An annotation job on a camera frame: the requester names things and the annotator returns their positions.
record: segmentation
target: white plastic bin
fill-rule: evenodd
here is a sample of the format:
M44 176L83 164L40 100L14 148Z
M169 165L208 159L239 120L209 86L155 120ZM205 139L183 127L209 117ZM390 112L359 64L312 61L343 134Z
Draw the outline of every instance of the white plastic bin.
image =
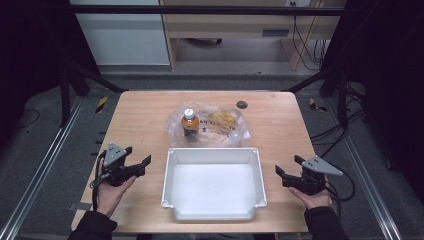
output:
M177 220L250 220L267 204L256 148L171 148L162 207Z

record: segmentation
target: gray floor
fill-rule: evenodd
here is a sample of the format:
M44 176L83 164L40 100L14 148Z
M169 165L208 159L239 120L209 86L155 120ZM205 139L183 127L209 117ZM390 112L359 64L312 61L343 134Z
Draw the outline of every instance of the gray floor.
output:
M177 69L146 67L142 74L116 74L109 72L105 78L121 87L130 89L207 89L207 90L270 90L287 89L306 79L315 71L301 68L290 70L282 54L278 40L224 39L221 45L210 41L182 41ZM71 203L78 202L93 167L95 154L113 115L119 94L102 86L88 82L92 88L87 97L76 97L82 102L69 135L59 149L57 157L31 208L19 228L16 239L61 239L70 232L74 212L68 210ZM318 106L331 108L333 98L321 99L317 94L321 82L317 82L296 94L305 124L311 136L321 133L337 123L331 112L321 112L309 107L313 97ZM102 113L95 113L98 101L107 96ZM60 124L60 92L54 88L33 97L18 123L24 128L15 129L10 143L0 152L0 224L5 226L27 186L43 162L44 155L54 141ZM360 109L359 104L349 105L352 114ZM314 145L317 155L322 154L340 133L337 132ZM366 122L357 119L349 125L349 139L354 143L361 161L366 166L385 206L401 234L400 238L384 235L382 225L376 217L366 195L367 186L358 180L351 154L345 142L339 143L325 160L335 163L355 180L357 192L351 201L343 204L342 225L352 239L424 239L424 207L414 196L399 172L388 171L384 157ZM350 192L350 183L345 179L330 178L341 195ZM310 239L307 233L303 239ZM280 239L299 239L298 233L280 234Z

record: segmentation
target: clear plastic bag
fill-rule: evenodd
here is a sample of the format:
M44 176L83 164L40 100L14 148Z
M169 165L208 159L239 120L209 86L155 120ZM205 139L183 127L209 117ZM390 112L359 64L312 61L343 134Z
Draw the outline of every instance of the clear plastic bag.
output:
M181 119L191 108L199 118L199 133L184 136ZM250 133L242 114L232 108L221 108L198 102L182 102L170 113L166 132L172 147L231 148L250 147Z

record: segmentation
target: wooden table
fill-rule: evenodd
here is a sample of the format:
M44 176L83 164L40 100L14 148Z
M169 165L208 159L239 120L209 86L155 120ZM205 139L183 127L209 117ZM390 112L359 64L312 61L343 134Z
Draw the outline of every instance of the wooden table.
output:
M239 109L252 135L251 147L259 150L268 204L257 209L253 220L245 222L178 222L170 209L163 209L161 197L167 152L171 147L166 134L166 119L183 101L203 102L235 108L240 100L248 107ZM314 156L296 98L287 92L215 92L215 91L129 91L122 94L101 151L113 142L122 148L133 147L126 165L141 162L152 155L146 175L137 179L126 192L112 216L118 222L116 232L126 233L201 233L243 232L278 233L306 232L303 204L282 187L275 165L287 174L299 176L300 165L295 154L303 158ZM91 203L93 172L81 202ZM75 229L84 211L78 210L72 228Z

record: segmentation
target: white cabinet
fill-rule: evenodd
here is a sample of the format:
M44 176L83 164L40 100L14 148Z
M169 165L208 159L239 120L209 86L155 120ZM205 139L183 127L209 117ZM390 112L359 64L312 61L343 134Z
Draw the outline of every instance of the white cabinet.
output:
M73 5L159 5L157 0L70 0ZM99 66L169 65L160 14L77 14Z

